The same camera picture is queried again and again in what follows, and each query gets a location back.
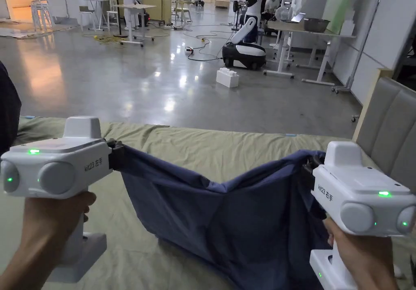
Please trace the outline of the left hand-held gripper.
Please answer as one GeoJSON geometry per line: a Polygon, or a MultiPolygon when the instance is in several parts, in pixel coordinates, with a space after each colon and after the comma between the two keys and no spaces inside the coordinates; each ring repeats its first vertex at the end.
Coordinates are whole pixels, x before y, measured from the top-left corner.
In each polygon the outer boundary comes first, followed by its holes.
{"type": "MultiPolygon", "coordinates": [[[[61,138],[13,146],[1,156],[1,179],[6,195],[67,199],[121,168],[124,147],[102,138],[96,117],[76,116],[65,122],[61,138]]],[[[69,237],[50,282],[81,280],[107,249],[106,235],[87,233],[80,218],[69,237]]]]}

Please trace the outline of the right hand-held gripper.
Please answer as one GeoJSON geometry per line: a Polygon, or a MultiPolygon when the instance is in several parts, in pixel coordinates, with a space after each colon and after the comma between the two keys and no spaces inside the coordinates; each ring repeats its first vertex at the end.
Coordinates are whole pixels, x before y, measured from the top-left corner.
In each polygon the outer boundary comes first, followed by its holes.
{"type": "MultiPolygon", "coordinates": [[[[343,232],[357,236],[409,235],[415,224],[415,196],[410,189],[362,163],[353,142],[330,142],[325,161],[313,170],[312,195],[343,232]]],[[[356,282],[338,252],[315,249],[310,265],[325,290],[397,290],[389,277],[356,282]]]]}

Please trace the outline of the person's left hand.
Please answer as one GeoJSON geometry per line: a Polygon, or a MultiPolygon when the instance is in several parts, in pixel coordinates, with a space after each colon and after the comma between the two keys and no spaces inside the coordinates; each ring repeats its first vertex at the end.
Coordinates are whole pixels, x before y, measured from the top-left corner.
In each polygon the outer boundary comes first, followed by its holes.
{"type": "Polygon", "coordinates": [[[79,221],[85,222],[96,195],[89,191],[68,199],[26,198],[21,246],[57,262],[79,221]]]}

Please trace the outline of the person's right hand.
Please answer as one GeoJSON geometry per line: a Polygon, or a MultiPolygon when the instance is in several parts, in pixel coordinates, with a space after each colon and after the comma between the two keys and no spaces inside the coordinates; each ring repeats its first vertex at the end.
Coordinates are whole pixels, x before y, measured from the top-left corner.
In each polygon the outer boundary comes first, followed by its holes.
{"type": "Polygon", "coordinates": [[[331,219],[324,225],[337,244],[338,252],[356,282],[389,277],[395,280],[390,237],[347,234],[331,219]]]}

